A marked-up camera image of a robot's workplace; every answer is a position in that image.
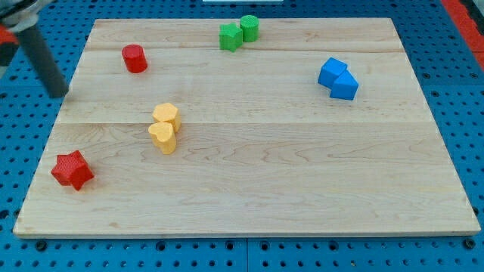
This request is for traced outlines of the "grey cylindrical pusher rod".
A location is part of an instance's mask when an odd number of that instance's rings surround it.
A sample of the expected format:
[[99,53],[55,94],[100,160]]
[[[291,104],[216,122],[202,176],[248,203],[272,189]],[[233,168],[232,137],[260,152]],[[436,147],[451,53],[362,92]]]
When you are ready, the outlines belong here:
[[20,31],[17,39],[48,96],[64,97],[69,91],[68,84],[37,25]]

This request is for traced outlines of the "grey and red end effector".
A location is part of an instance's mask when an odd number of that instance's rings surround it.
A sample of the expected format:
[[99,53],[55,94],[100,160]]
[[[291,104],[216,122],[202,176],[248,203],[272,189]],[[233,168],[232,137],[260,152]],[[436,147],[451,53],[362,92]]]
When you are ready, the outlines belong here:
[[1,0],[1,24],[17,34],[39,22],[39,12],[51,0]]

